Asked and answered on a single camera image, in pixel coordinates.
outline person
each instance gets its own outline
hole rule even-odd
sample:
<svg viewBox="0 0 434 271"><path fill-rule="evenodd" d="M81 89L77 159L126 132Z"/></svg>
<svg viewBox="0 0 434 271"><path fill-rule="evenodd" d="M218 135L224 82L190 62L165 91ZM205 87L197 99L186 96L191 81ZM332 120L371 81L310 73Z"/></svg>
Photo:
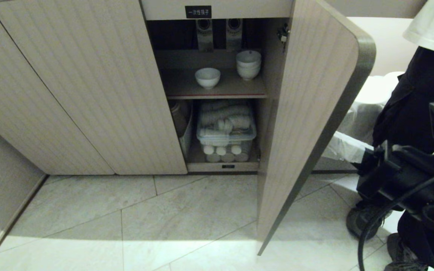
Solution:
<svg viewBox="0 0 434 271"><path fill-rule="evenodd" d="M399 79L391 98L378 116L373 129L373 146L385 140L390 144L413 146L434 152L429 103L434 102L434 0L429 0L403 34L418 45L406 72ZM348 213L346 226L359 237L366 223L388 203L384 196L363 199ZM376 234L379 224L370 235ZM434 231L423 226L408 212L398 223L398 233L388 237L393 262L385 271L425 271L434 268Z"/></svg>

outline black pants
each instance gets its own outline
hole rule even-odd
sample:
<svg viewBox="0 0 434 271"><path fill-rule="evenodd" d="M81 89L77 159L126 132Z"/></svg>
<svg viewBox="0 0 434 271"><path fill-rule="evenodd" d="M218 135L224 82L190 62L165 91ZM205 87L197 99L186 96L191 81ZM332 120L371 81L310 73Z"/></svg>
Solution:
<svg viewBox="0 0 434 271"><path fill-rule="evenodd" d="M433 153L431 102L434 102L434 51L419 47L377 118L373 145L388 140L391 144L414 146ZM387 199L379 195L373 202L384 205ZM420 260L434 268L434 231L405 212L399 220L398 233Z"/></svg>

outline black cable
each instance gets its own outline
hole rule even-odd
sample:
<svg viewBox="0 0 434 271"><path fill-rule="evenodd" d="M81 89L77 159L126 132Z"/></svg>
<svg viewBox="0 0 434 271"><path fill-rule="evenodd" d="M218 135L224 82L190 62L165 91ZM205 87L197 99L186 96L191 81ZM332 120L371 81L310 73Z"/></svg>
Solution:
<svg viewBox="0 0 434 271"><path fill-rule="evenodd" d="M427 181L424 181L424 182L418 184L417 186L415 186L412 189L405 192L400 197L394 199L389 204L387 204L382 209L380 209L379 213L376 214L371 220L369 220L369 222L366 224L365 229L363 230L363 233L359 237L358 264L359 264L359 270L360 271L365 271L365 266L364 266L364 262L363 262L363 248L365 245L365 240L366 240L371 228L374 226L374 224L376 224L381 218L383 218L383 216L386 216L386 214L388 214L388 212L391 209L393 209L393 207L395 207L397 204L399 204L400 202L403 202L405 199L409 198L410 196L412 196L416 192L418 192L421 189L424 189L425 187L428 187L432 184L434 184L434 177L432 177L431 179L429 179Z"/></svg>

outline cabinet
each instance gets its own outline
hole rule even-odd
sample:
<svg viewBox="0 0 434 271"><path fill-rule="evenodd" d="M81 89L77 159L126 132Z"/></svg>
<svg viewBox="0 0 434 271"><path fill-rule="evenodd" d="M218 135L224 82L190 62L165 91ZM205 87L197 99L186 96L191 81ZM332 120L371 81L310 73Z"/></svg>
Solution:
<svg viewBox="0 0 434 271"><path fill-rule="evenodd" d="M114 174L0 23L0 135L48 174Z"/></svg>
<svg viewBox="0 0 434 271"><path fill-rule="evenodd" d="M116 173L258 171L262 252L368 76L374 43L323 0L211 2L216 18L241 14L260 25L254 35L263 64L253 81L236 76L233 53L194 61L195 50L152 48L152 24L183 19L182 7L208 4L201 0L166 7L144 0L147 22L134 0L13 0L0 2L0 20ZM284 23L291 34L281 43L276 32ZM193 71L209 63L224 71L222 82L199 94ZM260 158L234 169L197 156L184 161L167 99L216 97L254 100Z"/></svg>

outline cabinet shelf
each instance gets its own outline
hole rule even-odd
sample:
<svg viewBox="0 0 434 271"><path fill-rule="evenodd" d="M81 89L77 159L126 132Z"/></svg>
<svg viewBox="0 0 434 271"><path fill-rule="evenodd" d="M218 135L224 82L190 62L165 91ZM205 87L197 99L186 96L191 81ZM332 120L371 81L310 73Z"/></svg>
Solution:
<svg viewBox="0 0 434 271"><path fill-rule="evenodd" d="M252 144L249 161L231 163L209 163L200 147L200 141L193 138L186 163L189 172L255 172L259 169L258 150Z"/></svg>
<svg viewBox="0 0 434 271"><path fill-rule="evenodd" d="M160 75L167 99L242 99L266 98L267 91L259 74L251 81L244 81L236 69L219 69L220 81L214 88L206 90L196 81L198 69L162 69Z"/></svg>

